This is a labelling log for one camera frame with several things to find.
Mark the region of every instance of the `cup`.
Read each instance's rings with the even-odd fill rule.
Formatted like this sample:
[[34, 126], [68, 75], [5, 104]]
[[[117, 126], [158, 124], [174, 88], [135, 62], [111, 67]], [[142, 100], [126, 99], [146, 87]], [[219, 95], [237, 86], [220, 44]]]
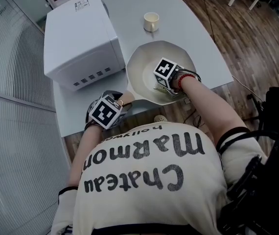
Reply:
[[155, 12], [148, 12], [144, 15], [144, 29], [149, 32], [158, 30], [159, 15]]

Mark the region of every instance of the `glass wall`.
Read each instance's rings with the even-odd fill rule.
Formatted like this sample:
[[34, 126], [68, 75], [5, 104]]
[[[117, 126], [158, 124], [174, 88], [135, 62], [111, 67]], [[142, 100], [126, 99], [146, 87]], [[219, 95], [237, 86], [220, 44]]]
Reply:
[[17, 6], [35, 23], [41, 26], [47, 13], [52, 10], [47, 0], [13, 0]]
[[43, 32], [0, 0], [0, 235], [47, 234], [70, 168], [43, 52]]

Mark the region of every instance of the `red bracelet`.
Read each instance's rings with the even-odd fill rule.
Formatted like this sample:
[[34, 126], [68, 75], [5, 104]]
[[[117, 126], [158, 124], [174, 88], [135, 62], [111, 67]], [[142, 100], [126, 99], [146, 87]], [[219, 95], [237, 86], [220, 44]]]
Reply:
[[191, 77], [194, 77], [194, 78], [195, 78], [195, 76], [192, 75], [192, 74], [184, 74], [183, 76], [181, 76], [181, 77], [179, 78], [179, 81], [178, 81], [178, 86], [179, 86], [179, 89], [180, 89], [180, 90], [182, 90], [181, 81], [182, 81], [183, 78], [185, 78], [185, 77], [187, 77], [187, 76], [191, 76]]

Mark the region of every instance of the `wooden floor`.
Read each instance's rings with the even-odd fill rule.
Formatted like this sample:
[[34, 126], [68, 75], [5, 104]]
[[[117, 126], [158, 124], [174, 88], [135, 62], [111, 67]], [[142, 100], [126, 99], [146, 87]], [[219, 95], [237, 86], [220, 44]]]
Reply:
[[[183, 0], [202, 22], [212, 37], [209, 19], [203, 0]], [[232, 7], [230, 0], [206, 0], [210, 14], [216, 45], [222, 53], [232, 75], [252, 89], [262, 99], [271, 86], [279, 86], [279, 18], [267, 3], [261, 2], [248, 10], [251, 0], [235, 0]], [[246, 99], [250, 92], [234, 81], [214, 89], [224, 98], [242, 118], [256, 114], [251, 101]], [[169, 121], [183, 122], [194, 108], [190, 104], [179, 102], [149, 112], [132, 116], [124, 123], [104, 132], [104, 137], [124, 133], [138, 125], [151, 123], [155, 115], [165, 115]], [[192, 124], [193, 117], [186, 123]], [[251, 130], [257, 129], [257, 121], [247, 123]], [[210, 136], [206, 126], [201, 129]], [[78, 146], [82, 133], [65, 138], [70, 157]], [[261, 138], [261, 147], [268, 153], [270, 141]]]

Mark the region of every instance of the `white microwave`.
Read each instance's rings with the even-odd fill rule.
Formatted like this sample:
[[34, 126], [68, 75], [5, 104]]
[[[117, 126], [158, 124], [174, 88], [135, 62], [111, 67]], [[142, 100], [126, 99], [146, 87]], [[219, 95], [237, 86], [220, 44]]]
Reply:
[[76, 91], [125, 67], [101, 0], [70, 0], [47, 15], [44, 73]]

